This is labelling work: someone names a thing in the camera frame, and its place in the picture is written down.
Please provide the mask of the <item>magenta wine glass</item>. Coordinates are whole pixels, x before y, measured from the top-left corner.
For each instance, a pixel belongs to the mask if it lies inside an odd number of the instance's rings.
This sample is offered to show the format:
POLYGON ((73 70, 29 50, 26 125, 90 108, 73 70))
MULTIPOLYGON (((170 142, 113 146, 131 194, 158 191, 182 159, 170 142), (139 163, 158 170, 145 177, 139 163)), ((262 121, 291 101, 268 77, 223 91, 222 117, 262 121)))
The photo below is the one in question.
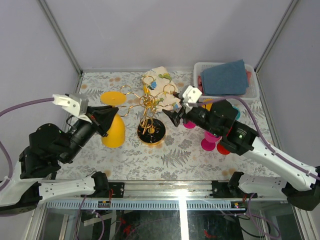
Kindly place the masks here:
POLYGON ((210 152, 216 148, 220 140, 220 136, 216 136, 208 131, 205 131, 204 138, 202 139, 200 144, 203 150, 210 152))
POLYGON ((196 127, 196 124, 195 124, 195 123, 193 123, 193 122, 190 121, 190 120, 186 120, 186 119, 184 119, 184 120, 182 121, 182 124, 183 124, 183 126, 184 126, 185 128, 187 128, 187 129, 193 129, 193 128, 196 127))

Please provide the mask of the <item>gold wine glass rack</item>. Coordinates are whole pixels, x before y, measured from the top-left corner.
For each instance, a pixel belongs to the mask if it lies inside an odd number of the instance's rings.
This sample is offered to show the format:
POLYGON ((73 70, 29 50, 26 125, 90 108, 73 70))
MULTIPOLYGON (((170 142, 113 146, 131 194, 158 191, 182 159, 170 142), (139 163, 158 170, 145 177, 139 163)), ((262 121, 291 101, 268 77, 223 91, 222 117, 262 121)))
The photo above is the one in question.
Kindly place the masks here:
POLYGON ((124 118, 129 115, 130 110, 137 107, 143 107, 142 118, 139 120, 137 127, 137 136, 140 141, 149 146, 159 144, 165 137, 166 127, 162 121, 155 118, 156 102, 155 98, 150 94, 144 92, 144 85, 142 84, 143 95, 139 96, 136 93, 128 91, 126 95, 134 95, 139 102, 136 105, 127 107, 127 113, 122 115, 124 118))

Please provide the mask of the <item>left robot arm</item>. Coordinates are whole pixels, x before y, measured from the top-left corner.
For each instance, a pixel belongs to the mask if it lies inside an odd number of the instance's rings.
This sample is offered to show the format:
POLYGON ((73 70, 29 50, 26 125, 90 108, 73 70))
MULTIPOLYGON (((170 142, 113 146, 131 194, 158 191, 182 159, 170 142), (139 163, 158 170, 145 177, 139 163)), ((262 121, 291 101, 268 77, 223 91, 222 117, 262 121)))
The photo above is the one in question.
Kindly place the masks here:
POLYGON ((39 204, 74 196, 109 197, 108 178, 101 171, 76 180, 44 180, 56 173, 60 164, 72 163, 95 133, 106 137, 118 110, 113 106, 89 106, 85 114, 89 120, 78 119, 68 132, 46 123, 31 133, 29 146, 20 154, 12 178, 8 184, 1 184, 0 215, 26 213, 39 204))

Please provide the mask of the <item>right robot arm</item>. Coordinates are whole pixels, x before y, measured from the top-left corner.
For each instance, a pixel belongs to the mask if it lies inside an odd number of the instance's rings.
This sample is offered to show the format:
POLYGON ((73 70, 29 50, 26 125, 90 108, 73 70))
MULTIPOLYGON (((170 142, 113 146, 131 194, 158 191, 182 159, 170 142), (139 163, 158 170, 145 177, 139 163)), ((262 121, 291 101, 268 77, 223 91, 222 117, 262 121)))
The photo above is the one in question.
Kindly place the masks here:
POLYGON ((205 102, 187 103, 181 98, 179 111, 164 110, 175 126, 181 121, 192 122, 201 129, 217 136, 219 144, 228 152, 243 156, 267 167, 276 177, 259 177, 240 171, 232 174, 226 190, 218 190, 217 196, 240 198, 286 198, 293 206, 312 211, 320 204, 320 169, 296 160, 263 138, 258 126, 251 128, 239 122, 238 111, 226 97, 205 102))

